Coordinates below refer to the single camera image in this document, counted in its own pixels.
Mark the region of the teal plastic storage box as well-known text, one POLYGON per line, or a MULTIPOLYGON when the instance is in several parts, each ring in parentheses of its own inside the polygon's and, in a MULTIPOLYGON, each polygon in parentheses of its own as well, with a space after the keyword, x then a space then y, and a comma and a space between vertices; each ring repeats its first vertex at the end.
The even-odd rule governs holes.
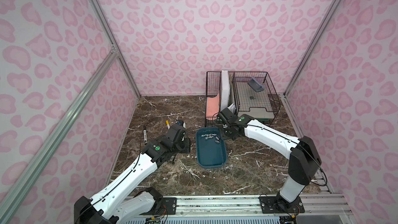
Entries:
POLYGON ((227 149, 217 127, 201 128, 196 133, 197 161, 204 169, 217 169, 227 162, 227 149))

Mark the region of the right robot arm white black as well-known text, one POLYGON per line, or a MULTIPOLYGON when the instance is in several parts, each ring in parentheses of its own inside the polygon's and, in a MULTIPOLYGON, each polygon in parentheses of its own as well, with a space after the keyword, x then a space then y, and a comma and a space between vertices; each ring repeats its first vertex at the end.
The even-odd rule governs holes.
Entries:
POLYGON ((299 199, 300 193, 321 169, 319 152, 314 141, 307 136, 298 138, 283 134, 252 116, 237 116, 228 108, 219 112, 217 118, 221 120, 223 133, 229 139, 245 136, 268 146, 289 160, 288 176, 275 197, 276 204, 289 207, 299 199))

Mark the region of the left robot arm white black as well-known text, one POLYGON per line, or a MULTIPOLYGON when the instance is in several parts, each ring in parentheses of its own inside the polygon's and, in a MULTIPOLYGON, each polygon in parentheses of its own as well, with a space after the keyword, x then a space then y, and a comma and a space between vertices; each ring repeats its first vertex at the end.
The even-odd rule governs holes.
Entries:
POLYGON ((137 159, 114 181, 91 198, 81 197, 74 204, 76 224, 124 224, 141 214, 167 214, 163 196, 149 187, 128 199, 129 194, 162 164, 178 153, 189 153, 191 141, 186 137, 182 120, 170 126, 165 135, 149 142, 137 159))

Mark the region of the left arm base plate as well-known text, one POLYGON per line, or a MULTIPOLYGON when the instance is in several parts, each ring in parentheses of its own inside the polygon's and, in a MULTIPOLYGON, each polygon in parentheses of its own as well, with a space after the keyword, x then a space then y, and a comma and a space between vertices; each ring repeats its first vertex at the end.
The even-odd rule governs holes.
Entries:
POLYGON ((140 216, 144 215, 162 215, 164 213, 168 215, 175 215, 177 207, 177 198, 174 197, 163 197, 162 199, 158 199, 155 201, 152 209, 146 213, 140 214, 140 216))

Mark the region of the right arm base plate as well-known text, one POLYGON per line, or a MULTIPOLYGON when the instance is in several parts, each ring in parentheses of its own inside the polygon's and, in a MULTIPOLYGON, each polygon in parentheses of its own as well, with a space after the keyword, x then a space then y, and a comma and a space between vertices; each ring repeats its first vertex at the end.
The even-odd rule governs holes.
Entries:
POLYGON ((302 214, 305 213, 304 204, 300 197, 289 203, 281 196, 261 195, 259 202, 263 214, 302 214))

